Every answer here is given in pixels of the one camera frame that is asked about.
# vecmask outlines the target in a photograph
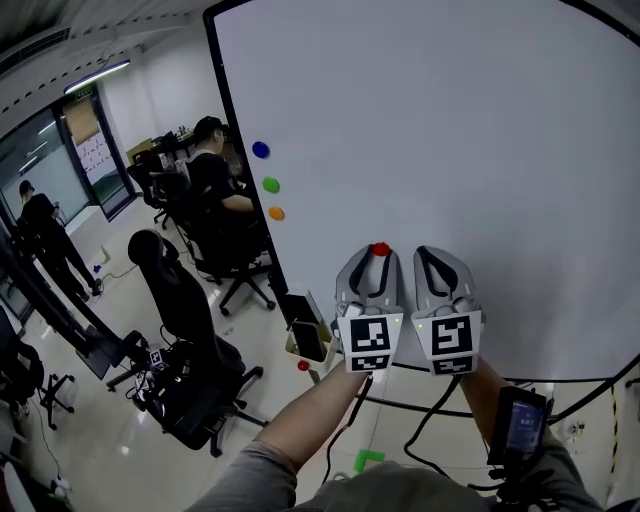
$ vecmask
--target standing person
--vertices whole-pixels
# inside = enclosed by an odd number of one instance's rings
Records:
[[[324,484],[308,502],[294,507],[296,473],[334,432],[365,380],[340,363],[320,384],[287,405],[231,464],[226,474],[187,512],[423,512],[513,510],[485,501],[476,491],[433,471],[384,462],[351,478]],[[480,360],[462,377],[462,390],[482,437],[491,442],[500,389],[509,384]],[[523,507],[601,512],[584,489],[564,447],[545,432],[540,457],[521,479]],[[546,508],[550,501],[556,507]]]
[[[253,202],[246,197],[229,164],[220,156],[224,126],[217,117],[204,117],[193,129],[196,151],[187,160],[191,187],[197,198],[206,198],[221,225],[249,225],[256,221]]]
[[[20,183],[19,191],[22,197],[22,218],[33,234],[37,235],[49,263],[55,265],[64,274],[70,287],[85,302],[89,300],[89,294],[69,270],[67,260],[80,272],[91,288],[92,295],[94,297],[100,295],[102,281],[93,278],[69,235],[56,220],[60,215],[57,203],[54,206],[46,195],[34,194],[35,190],[27,180]]]

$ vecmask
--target whiteboard frame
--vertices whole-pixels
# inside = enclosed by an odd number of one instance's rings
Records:
[[[286,307],[286,295],[288,291],[288,285],[286,282],[286,278],[284,272],[282,270],[282,266],[278,260],[278,254],[273,244],[273,240],[271,238],[271,234],[269,231],[269,226],[267,223],[267,219],[264,216],[264,210],[260,203],[260,198],[257,193],[257,184],[253,178],[253,174],[251,172],[251,168],[249,166],[249,160],[247,158],[247,154],[245,152],[245,146],[242,140],[242,135],[240,132],[240,126],[238,123],[238,119],[235,113],[235,109],[233,106],[233,101],[231,98],[231,91],[229,89],[229,84],[227,81],[227,76],[224,70],[224,62],[222,60],[222,52],[220,50],[220,44],[218,40],[217,30],[215,26],[215,17],[227,12],[231,9],[239,7],[243,4],[255,0],[223,0],[208,9],[206,9],[202,15],[204,20],[205,29],[207,32],[207,39],[209,41],[209,49],[211,51],[211,59],[213,61],[213,67],[216,74],[216,80],[218,82],[218,89],[220,90],[220,96],[222,99],[222,105],[225,110],[225,115],[227,117],[227,124],[229,126],[229,130],[233,137],[234,147],[236,152],[239,154],[242,159],[242,169],[246,179],[246,192],[251,197],[251,200],[254,203],[255,211],[258,215],[258,222],[260,225],[260,232],[263,234],[265,239],[267,240],[267,249],[271,256],[272,262],[272,272],[270,275],[270,284],[271,288],[276,296],[276,300],[278,301],[278,305],[282,311],[282,314],[285,318],[287,326],[290,326],[293,320],[295,320],[292,316],[292,313],[287,310]],[[600,22],[609,26],[616,32],[622,34],[627,39],[629,39],[636,46],[640,47],[640,35],[633,32],[629,27],[624,25],[622,22],[618,21],[614,17],[610,16],[606,12],[602,11],[598,7],[588,3],[586,0],[559,0],[560,2],[567,4],[575,9],[588,14],[589,16],[596,18]],[[399,368],[405,368],[410,370],[429,372],[428,368],[420,367],[420,366],[412,366],[403,363],[393,362],[393,366],[397,366]],[[554,383],[563,383],[563,382],[601,382],[608,379],[612,379],[616,377],[616,375],[612,375],[609,378],[588,378],[588,379],[513,379],[509,377],[505,377],[506,380],[512,382],[554,382]]]

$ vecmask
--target gray shirt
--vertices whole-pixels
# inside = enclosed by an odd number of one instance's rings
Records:
[[[563,512],[601,512],[585,491],[571,457],[548,431],[542,449],[542,457],[523,477],[529,495],[553,500]],[[294,507],[296,483],[286,456],[253,442],[188,512],[491,510],[490,502],[474,490],[433,471],[404,468],[395,462],[382,463],[351,479],[327,482],[310,501]]]

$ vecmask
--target glossy floor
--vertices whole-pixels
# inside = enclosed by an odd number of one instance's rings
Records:
[[[118,276],[132,267],[126,252],[129,238],[139,229],[153,229],[154,214],[154,210],[138,200],[114,220],[113,232],[116,234],[106,244],[111,259],[104,264],[101,275]],[[166,231],[160,232],[179,251],[184,251],[184,244],[171,223]],[[187,254],[181,254],[180,259],[184,267],[195,274]],[[225,318],[220,315],[216,303],[228,283],[218,287],[203,279],[199,281],[209,298],[217,333],[240,350],[248,367],[259,364],[265,368],[264,377],[246,394],[247,412],[272,418],[311,386],[308,376],[298,371],[284,352],[285,323],[280,312],[267,311],[249,290],[243,290],[229,305],[232,315]],[[262,287],[272,295],[266,282]],[[137,268],[117,279],[106,277],[103,296],[91,299],[90,304],[116,334],[124,336],[137,329],[152,345],[163,343],[159,332],[162,322]],[[53,432],[45,427],[44,431],[62,474],[73,486],[71,501],[76,510],[183,510],[216,482],[229,462],[258,432],[254,425],[236,421],[227,431],[224,454],[219,459],[213,459],[206,448],[197,452],[189,450],[173,437],[163,435],[153,419],[125,398],[132,384],[124,383],[117,393],[108,393],[104,382],[96,379],[72,347],[52,331],[38,313],[29,320],[24,339],[36,347],[48,373],[69,373],[76,377],[76,382],[66,385],[62,393],[62,397],[75,407],[75,414],[56,411],[58,430]],[[120,371],[110,370],[107,378]],[[447,384],[446,378],[394,367],[375,376],[371,393],[388,400],[430,406]],[[554,386],[556,410],[574,403],[596,385]],[[541,391],[548,391],[546,385],[536,386]],[[613,476],[610,393],[602,395],[556,428],[559,437],[566,441],[587,489],[602,504],[613,504],[640,494],[640,470],[638,464],[634,465],[634,460],[640,460],[637,392],[634,388],[627,390],[624,386],[616,386],[620,428],[617,467]],[[468,410],[460,390],[456,390],[446,408]],[[55,476],[56,466],[43,442],[38,409],[35,406],[31,409],[25,421],[29,444],[24,450],[24,459],[38,478],[47,481]],[[365,402],[353,427],[344,433],[332,451],[333,471],[354,474],[356,455],[361,449],[383,452],[387,460],[417,465],[404,454],[403,445],[420,417],[416,412]],[[584,422],[584,433],[573,439],[566,433],[578,421]],[[460,483],[491,483],[487,476],[485,448],[472,420],[434,417],[413,450],[440,464]],[[298,476],[298,502],[315,493],[325,471],[323,450]]]

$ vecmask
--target linear light fixture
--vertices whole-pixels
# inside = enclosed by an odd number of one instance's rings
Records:
[[[79,82],[76,82],[75,84],[72,84],[67,88],[65,88],[64,93],[69,94],[70,92],[74,92],[74,91],[77,91],[78,89],[82,89],[85,85],[95,82],[98,78],[108,75],[109,73],[113,73],[114,71],[117,71],[118,69],[122,69],[125,66],[128,66],[130,62],[131,61],[129,60],[125,60],[120,64],[115,64],[109,68],[102,69],[97,73],[94,73],[93,75],[86,76]]]
[[[47,126],[45,126],[42,130],[40,130],[38,132],[38,135],[42,135],[44,132],[46,132],[49,128],[51,128],[54,124],[56,124],[56,122],[54,121],[51,124],[48,124]]]
[[[42,146],[46,146],[47,144],[49,144],[48,140],[45,140],[42,144],[40,144],[37,148],[32,149],[31,151],[29,151],[27,153],[26,158],[29,158],[31,155],[33,155],[36,151],[38,151]]]
[[[24,171],[27,167],[29,167],[33,162],[35,162],[38,159],[37,156],[34,156],[31,160],[29,160],[26,164],[24,164],[22,167],[20,167],[20,169],[18,169],[18,174],[22,174],[22,171]]]

